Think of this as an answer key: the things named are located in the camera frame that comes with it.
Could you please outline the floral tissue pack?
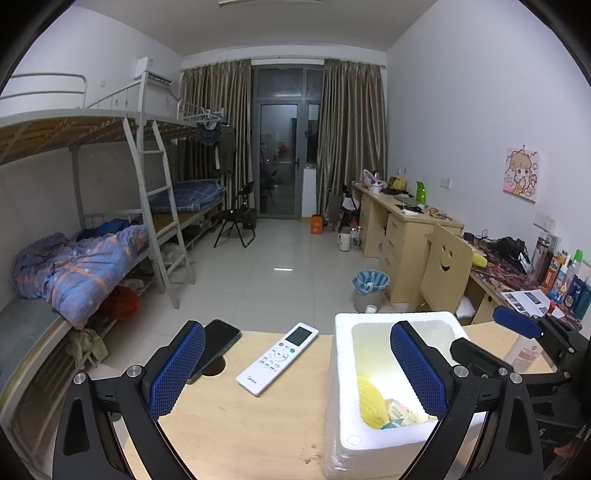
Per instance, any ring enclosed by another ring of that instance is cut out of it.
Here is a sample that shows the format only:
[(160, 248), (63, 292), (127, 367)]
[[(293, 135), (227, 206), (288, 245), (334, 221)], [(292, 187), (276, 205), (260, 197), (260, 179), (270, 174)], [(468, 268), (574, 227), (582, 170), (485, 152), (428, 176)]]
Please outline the floral tissue pack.
[(427, 415), (426, 417), (415, 414), (414, 411), (408, 409), (399, 401), (388, 399), (385, 401), (388, 413), (388, 422), (381, 427), (381, 430), (398, 429), (412, 425), (419, 425), (430, 421), (436, 421), (435, 416)]

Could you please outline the yellow foam fruit net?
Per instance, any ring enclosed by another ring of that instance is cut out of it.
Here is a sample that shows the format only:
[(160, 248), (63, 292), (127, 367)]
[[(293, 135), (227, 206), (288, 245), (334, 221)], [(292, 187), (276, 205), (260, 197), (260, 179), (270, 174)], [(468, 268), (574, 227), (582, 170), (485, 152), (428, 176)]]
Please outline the yellow foam fruit net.
[(381, 429), (388, 422), (385, 400), (366, 377), (358, 377), (360, 414), (363, 422), (373, 429)]

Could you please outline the printed paper sheet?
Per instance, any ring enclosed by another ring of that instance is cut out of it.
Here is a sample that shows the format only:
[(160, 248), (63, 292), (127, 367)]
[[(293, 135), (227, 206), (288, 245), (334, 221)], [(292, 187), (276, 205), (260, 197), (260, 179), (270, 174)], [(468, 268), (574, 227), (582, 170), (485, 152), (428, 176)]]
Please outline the printed paper sheet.
[(544, 317), (550, 307), (550, 299), (542, 290), (503, 292), (502, 297), (520, 314)]

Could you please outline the white lotion pump bottle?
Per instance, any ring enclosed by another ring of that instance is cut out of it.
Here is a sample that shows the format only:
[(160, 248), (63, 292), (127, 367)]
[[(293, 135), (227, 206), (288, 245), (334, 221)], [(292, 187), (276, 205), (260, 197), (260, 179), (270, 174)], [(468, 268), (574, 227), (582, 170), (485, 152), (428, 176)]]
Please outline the white lotion pump bottle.
[(517, 373), (526, 373), (542, 353), (542, 347), (536, 339), (519, 335), (504, 362), (511, 365)]

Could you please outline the cluster of toiletry bottles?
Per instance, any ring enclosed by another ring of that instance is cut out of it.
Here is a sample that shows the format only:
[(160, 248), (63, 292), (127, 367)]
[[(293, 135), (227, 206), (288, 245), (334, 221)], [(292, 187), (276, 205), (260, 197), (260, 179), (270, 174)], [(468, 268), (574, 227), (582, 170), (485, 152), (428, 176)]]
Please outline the cluster of toiletry bottles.
[(581, 249), (573, 254), (561, 249), (561, 240), (550, 233), (538, 237), (528, 277), (563, 312), (581, 323), (590, 308), (590, 258)]

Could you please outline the black bag on desk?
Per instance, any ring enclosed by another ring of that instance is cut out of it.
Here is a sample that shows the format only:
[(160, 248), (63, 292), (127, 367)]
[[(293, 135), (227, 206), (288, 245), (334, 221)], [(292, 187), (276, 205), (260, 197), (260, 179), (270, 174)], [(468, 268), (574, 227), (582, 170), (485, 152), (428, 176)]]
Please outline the black bag on desk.
[(521, 239), (504, 237), (492, 242), (492, 249), (500, 258), (513, 265), (522, 273), (528, 273), (531, 262), (525, 242)]

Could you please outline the wooden smiley chair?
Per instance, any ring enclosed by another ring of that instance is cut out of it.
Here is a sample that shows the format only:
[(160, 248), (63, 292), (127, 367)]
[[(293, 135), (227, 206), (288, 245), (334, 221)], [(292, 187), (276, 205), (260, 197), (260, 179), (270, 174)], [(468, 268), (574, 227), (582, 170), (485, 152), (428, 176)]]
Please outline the wooden smiley chair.
[(462, 238), (436, 225), (420, 293), (432, 311), (457, 313), (472, 269), (473, 249)]

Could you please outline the trash bin blue bag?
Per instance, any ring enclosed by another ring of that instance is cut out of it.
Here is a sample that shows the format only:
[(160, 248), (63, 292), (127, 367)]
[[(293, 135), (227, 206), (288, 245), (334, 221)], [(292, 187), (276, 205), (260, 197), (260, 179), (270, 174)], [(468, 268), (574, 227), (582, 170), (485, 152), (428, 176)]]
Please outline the trash bin blue bag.
[(374, 307), (375, 310), (380, 309), (390, 287), (390, 277), (380, 270), (367, 269), (356, 273), (352, 284), (355, 290), (353, 306), (356, 311), (363, 313), (369, 307)]

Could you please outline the blue orange quilt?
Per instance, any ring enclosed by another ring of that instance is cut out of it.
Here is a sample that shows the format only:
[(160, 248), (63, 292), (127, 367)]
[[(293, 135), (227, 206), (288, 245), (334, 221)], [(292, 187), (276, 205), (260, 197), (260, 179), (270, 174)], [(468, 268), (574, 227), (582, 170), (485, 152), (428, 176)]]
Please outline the blue orange quilt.
[(10, 283), (26, 299), (43, 299), (77, 330), (130, 272), (148, 239), (144, 225), (75, 241), (58, 232), (17, 253)]

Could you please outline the white remote control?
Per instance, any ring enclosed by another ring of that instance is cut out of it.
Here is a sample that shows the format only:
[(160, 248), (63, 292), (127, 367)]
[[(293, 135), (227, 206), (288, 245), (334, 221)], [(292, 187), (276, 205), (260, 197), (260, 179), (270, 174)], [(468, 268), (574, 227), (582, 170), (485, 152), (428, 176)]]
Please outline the white remote control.
[(317, 337), (318, 329), (303, 322), (295, 324), (269, 350), (238, 374), (236, 382), (253, 396), (259, 397)]

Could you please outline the black folding chair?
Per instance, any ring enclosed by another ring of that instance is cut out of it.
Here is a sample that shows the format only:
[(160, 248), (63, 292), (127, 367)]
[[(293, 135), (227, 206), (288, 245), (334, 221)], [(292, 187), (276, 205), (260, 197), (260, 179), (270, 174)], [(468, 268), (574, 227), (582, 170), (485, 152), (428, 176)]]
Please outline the black folding chair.
[[(250, 181), (245, 186), (238, 190), (238, 193), (233, 199), (231, 207), (221, 211), (219, 218), (221, 218), (221, 230), (219, 230), (216, 240), (214, 242), (214, 248), (218, 246), (219, 240), (222, 235), (228, 237), (231, 236), (233, 231), (238, 233), (238, 239), (242, 243), (243, 248), (249, 247), (253, 240), (256, 239), (256, 211), (249, 206), (249, 198), (253, 193), (254, 184), (256, 182)], [(245, 237), (242, 236), (242, 230), (245, 228), (252, 232), (252, 238), (249, 241), (245, 241)]]

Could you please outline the brown curtain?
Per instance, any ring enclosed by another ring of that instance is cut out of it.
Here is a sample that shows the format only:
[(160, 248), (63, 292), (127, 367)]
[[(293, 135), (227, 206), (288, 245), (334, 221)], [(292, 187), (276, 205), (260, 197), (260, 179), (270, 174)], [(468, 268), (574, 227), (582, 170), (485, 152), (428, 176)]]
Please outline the brown curtain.
[(252, 181), (252, 62), (235, 60), (186, 70), (180, 85), (180, 113), (211, 119), (178, 142), (179, 181), (221, 180), (228, 207)]
[(325, 60), (318, 123), (317, 213), (329, 194), (362, 179), (363, 170), (386, 177), (386, 101), (378, 65)]

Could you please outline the glass balcony door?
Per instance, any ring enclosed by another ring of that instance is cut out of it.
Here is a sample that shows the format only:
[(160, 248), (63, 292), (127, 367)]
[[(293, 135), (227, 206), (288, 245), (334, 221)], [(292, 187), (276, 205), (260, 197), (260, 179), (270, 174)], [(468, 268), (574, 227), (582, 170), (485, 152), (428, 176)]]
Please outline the glass balcony door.
[(324, 71), (315, 65), (256, 66), (252, 80), (252, 161), (259, 215), (310, 218), (318, 206)]

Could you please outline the left brown curtain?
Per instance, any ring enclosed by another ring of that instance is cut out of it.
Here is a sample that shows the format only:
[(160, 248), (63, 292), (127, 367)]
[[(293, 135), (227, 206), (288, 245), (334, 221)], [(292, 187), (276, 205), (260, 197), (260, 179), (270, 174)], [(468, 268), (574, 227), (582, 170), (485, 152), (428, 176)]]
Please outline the left brown curtain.
[(178, 142), (179, 181), (221, 180), (228, 207), (252, 181), (252, 62), (235, 60), (186, 70), (180, 85), (180, 113), (211, 119)]

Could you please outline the white air conditioner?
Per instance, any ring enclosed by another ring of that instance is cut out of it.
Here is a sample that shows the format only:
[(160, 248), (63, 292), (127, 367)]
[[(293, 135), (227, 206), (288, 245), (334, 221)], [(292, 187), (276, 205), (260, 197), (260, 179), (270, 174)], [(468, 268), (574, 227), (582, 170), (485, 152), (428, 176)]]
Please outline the white air conditioner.
[(154, 60), (150, 57), (142, 57), (136, 61), (134, 70), (134, 79), (140, 80), (146, 78), (149, 81), (169, 87), (173, 80), (159, 73), (154, 66)]

